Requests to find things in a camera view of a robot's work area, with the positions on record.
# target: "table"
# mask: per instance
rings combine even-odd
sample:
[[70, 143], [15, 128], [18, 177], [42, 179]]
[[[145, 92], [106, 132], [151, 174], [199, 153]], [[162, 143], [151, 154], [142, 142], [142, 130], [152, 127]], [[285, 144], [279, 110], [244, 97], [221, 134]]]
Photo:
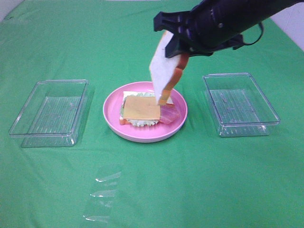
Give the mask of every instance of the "table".
[[[31, 0], [0, 23], [0, 227], [304, 227], [304, 53], [270, 19], [253, 46], [190, 58], [175, 86], [188, 118], [174, 136], [135, 143], [104, 120], [113, 90], [151, 80], [162, 36], [153, 17], [199, 2]], [[217, 136], [202, 76], [237, 72], [254, 76], [281, 117], [270, 136]], [[73, 147], [21, 148], [8, 131], [46, 79], [89, 80], [85, 131]], [[108, 197], [95, 201], [98, 191]]]

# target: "clear plastic container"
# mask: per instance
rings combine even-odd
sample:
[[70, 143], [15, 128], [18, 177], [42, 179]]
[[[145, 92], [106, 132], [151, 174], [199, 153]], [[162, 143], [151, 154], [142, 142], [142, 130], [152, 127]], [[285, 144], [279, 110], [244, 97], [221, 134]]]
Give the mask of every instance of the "clear plastic container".
[[205, 96], [221, 137], [269, 135], [280, 118], [248, 73], [203, 77]]
[[34, 86], [9, 135], [21, 147], [76, 144], [87, 105], [87, 80], [47, 80]]

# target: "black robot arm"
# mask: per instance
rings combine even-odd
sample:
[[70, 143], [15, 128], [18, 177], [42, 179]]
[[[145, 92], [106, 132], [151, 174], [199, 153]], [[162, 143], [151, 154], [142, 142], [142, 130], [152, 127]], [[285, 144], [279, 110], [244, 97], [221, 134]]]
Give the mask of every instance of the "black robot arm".
[[168, 30], [174, 35], [166, 47], [166, 57], [187, 52], [190, 56], [210, 56], [213, 52], [247, 44], [241, 32], [279, 11], [304, 0], [204, 0], [190, 11], [159, 12], [154, 31]]

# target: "sandwich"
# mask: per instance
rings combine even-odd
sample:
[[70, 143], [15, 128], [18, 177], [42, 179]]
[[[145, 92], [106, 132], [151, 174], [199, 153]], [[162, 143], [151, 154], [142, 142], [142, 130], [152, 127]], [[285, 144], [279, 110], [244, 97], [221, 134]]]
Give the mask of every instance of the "sandwich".
[[165, 31], [150, 63], [150, 73], [158, 105], [165, 105], [171, 90], [178, 83], [189, 60], [188, 53], [165, 57], [165, 48], [173, 33]]
[[157, 105], [152, 92], [123, 92], [120, 110], [120, 125], [132, 124], [136, 127], [153, 126], [158, 123], [170, 124], [179, 117], [171, 98], [165, 105]]

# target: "orange cheese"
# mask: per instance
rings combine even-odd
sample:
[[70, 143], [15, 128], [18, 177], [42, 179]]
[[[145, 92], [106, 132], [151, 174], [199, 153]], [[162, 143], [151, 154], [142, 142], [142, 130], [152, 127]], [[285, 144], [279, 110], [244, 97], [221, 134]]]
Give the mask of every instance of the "orange cheese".
[[127, 96], [124, 109], [124, 119], [159, 120], [161, 107], [156, 104], [154, 96]]

